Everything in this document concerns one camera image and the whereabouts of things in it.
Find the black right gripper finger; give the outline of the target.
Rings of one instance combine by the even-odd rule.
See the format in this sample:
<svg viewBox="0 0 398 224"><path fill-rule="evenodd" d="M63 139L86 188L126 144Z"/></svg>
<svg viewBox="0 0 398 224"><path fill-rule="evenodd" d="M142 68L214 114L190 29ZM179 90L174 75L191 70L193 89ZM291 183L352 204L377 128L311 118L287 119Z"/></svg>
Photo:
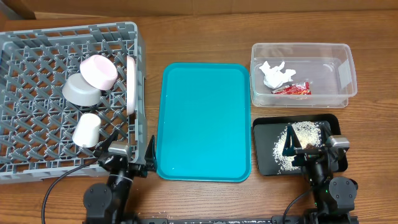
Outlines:
<svg viewBox="0 0 398 224"><path fill-rule="evenodd" d="M324 146L329 146L330 145L329 137L332 135L330 127L327 124L321 124L320 131L321 131L321 143Z"/></svg>
<svg viewBox="0 0 398 224"><path fill-rule="evenodd" d="M300 141L294 131L294 128L290 124L287 126L287 135L286 135L282 155L283 156L295 156L298 154L299 150L302 150L302 146L301 146Z"/></svg>

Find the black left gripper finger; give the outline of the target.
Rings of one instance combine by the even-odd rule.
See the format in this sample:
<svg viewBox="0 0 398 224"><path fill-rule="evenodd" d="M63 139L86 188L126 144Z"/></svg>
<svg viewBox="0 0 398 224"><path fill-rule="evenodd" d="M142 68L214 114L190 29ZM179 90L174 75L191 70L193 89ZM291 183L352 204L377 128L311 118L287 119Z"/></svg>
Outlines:
<svg viewBox="0 0 398 224"><path fill-rule="evenodd" d="M144 157L146 161L146 167L148 171L156 172L157 171L157 160L155 156L155 136L152 135L147 146L146 154Z"/></svg>
<svg viewBox="0 0 398 224"><path fill-rule="evenodd" d="M114 131L110 137L108 137L105 141L103 141L99 146L97 146L94 150L93 155L95 157L100 157L103 152L107 152L108 148L110 147L111 143L113 141L116 141L118 139L119 131L116 130Z"/></svg>

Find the pile of white rice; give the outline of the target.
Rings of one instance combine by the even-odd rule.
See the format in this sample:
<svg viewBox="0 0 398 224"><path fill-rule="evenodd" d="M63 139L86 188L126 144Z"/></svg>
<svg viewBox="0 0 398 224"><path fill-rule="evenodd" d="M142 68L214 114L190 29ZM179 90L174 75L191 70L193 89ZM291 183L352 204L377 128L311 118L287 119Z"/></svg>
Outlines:
<svg viewBox="0 0 398 224"><path fill-rule="evenodd" d="M307 148L309 146L318 147L321 145L321 130L320 126L322 122L311 122L302 121L297 123L291 123L299 143L302 147ZM272 155L276 162L276 174L287 174L289 172L299 171L299 167L292 165L294 157L287 157L282 155L284 145L287 137L287 124L282 125L283 130L277 136L277 140L272 148Z"/></svg>

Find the white paper cup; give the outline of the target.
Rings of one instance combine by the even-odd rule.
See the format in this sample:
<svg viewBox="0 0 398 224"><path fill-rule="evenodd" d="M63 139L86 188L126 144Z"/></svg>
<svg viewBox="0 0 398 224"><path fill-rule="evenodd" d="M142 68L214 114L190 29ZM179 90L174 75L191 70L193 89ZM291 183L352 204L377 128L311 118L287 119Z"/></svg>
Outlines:
<svg viewBox="0 0 398 224"><path fill-rule="evenodd" d="M72 136L73 142L80 147L94 147L99 141L101 119L93 113L81 116Z"/></svg>

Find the red snack wrapper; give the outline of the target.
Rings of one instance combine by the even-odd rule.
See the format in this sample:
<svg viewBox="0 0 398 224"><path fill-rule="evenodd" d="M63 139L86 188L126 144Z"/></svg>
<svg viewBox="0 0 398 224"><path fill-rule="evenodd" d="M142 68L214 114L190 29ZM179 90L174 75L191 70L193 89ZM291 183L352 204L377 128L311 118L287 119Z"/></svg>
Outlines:
<svg viewBox="0 0 398 224"><path fill-rule="evenodd" d="M311 95L309 82L293 83L271 91L275 95Z"/></svg>

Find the grey round bowl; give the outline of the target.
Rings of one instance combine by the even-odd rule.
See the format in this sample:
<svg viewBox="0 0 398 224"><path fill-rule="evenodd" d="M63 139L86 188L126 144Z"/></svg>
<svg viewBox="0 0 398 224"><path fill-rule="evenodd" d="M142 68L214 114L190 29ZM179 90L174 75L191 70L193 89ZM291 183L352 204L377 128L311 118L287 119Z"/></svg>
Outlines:
<svg viewBox="0 0 398 224"><path fill-rule="evenodd" d="M101 90L91 86L80 73L70 75L62 88L64 98L78 106L93 106L100 102Z"/></svg>

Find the small pink bowl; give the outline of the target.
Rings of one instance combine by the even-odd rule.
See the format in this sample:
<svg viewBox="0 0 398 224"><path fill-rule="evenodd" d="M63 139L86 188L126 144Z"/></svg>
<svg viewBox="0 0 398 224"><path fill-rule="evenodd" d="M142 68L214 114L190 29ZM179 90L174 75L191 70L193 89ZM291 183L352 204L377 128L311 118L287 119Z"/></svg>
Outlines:
<svg viewBox="0 0 398 224"><path fill-rule="evenodd" d="M100 90L110 90L118 78L116 66L102 55L92 55L82 61L80 73L91 86Z"/></svg>

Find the large white round plate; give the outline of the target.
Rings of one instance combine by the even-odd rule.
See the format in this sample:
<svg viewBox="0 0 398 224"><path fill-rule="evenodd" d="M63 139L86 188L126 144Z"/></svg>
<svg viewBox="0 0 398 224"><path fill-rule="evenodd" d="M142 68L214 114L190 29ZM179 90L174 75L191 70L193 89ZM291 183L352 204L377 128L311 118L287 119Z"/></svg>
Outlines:
<svg viewBox="0 0 398 224"><path fill-rule="evenodd" d="M126 57L126 62L126 111L129 116L136 107L136 63L130 56Z"/></svg>

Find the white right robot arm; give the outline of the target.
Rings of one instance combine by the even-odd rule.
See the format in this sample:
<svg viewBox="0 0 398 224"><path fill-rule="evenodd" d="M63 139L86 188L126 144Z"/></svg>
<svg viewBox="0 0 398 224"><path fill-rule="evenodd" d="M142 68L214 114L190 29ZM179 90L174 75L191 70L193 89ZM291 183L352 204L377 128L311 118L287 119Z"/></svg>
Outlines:
<svg viewBox="0 0 398 224"><path fill-rule="evenodd" d="M292 165L303 170L310 189L295 198L284 211L283 224L287 220L296 223L357 223L358 218L349 213L354 210L358 183L347 177L333 176L332 163L345 157L350 142L343 135L332 135L329 128L321 126L322 145L304 149L291 125L282 155L293 157ZM301 198L312 193L315 208L308 209L300 217L288 217L290 208Z"/></svg>

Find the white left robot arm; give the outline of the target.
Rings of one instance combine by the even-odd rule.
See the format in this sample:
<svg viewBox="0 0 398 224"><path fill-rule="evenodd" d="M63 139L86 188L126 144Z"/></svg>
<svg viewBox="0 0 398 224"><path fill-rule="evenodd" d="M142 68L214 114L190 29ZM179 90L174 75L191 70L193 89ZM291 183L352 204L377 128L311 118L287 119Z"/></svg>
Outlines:
<svg viewBox="0 0 398 224"><path fill-rule="evenodd" d="M130 146L118 141L119 132L96 147L94 155L100 167L109 172L106 183L91 185L83 196L85 223L140 223L138 214L125 212L133 179L146 178L157 170L155 137L152 136L142 164L132 163Z"/></svg>

